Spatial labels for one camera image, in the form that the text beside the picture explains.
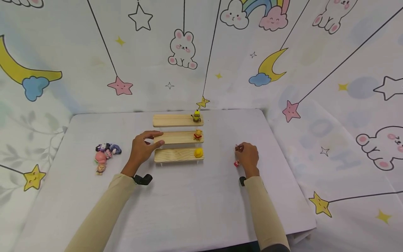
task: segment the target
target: cartoon backdrop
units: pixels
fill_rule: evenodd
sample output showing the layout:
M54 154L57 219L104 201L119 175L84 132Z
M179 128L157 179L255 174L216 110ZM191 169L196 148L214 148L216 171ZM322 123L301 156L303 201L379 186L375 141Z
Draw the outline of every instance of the cartoon backdrop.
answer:
M261 108L316 213L293 251L399 251L402 9L0 0L1 250L18 239L72 115Z

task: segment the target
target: pink star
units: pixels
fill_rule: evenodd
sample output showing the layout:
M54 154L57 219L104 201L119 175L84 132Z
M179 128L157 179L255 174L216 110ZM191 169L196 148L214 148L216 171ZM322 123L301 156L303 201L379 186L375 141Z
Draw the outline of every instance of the pink star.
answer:
M292 118L301 118L297 112L298 104L291 104L290 101L287 101L287 107L283 110L287 122L290 122Z
M108 84L108 87L116 89L116 95L121 94L132 94L130 88L133 86L131 83L123 82L118 76L116 76L116 81Z

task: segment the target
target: wooden shelf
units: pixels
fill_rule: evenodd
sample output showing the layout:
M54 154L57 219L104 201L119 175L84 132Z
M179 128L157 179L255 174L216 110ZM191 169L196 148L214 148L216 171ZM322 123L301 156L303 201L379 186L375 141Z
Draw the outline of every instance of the wooden shelf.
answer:
M170 162L203 160L204 155L200 158L195 157L194 152L196 149L197 148L156 149L154 155L154 162L170 163Z
M193 135L196 131L170 131L164 132L162 136L155 137L154 143L164 140L165 144L199 144L204 142L203 133L200 141L194 140Z
M193 122L193 117L189 115L154 115L152 119L152 125L157 128L163 127L193 127L203 126L203 115L200 115L200 122Z

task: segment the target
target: rainbow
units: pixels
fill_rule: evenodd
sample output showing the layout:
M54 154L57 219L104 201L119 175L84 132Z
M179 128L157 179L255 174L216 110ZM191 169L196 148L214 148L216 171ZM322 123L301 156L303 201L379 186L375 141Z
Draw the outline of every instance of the rainbow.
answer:
M280 6L281 14L285 14L290 4L290 0L241 0L241 2L243 5L242 11L246 12L246 17L248 17L254 9L261 5L266 6L264 16L267 16L267 13L269 13L270 9L274 6Z

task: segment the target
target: white star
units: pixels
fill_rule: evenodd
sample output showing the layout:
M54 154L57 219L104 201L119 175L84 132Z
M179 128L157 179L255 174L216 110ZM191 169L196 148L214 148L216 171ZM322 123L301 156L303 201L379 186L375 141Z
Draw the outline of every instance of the white star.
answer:
M131 18L136 24L136 31L140 30L141 28L146 28L147 30L151 31L150 20L152 17L153 15L145 13L143 11L143 8L140 6L139 3L137 3L136 13L129 14L129 18Z
M374 92L383 93L385 101L392 98L395 94L403 94L403 78L393 79L389 76L383 78L383 84L374 89Z
M169 88L169 90L171 89L171 87L174 87L174 85L171 85L171 83L169 82L169 84L168 85L165 85L166 87L168 87Z
M329 156L329 155L327 154L327 152L328 152L330 149L324 149L323 147L321 147L321 148L322 148L321 154L325 154L326 156Z

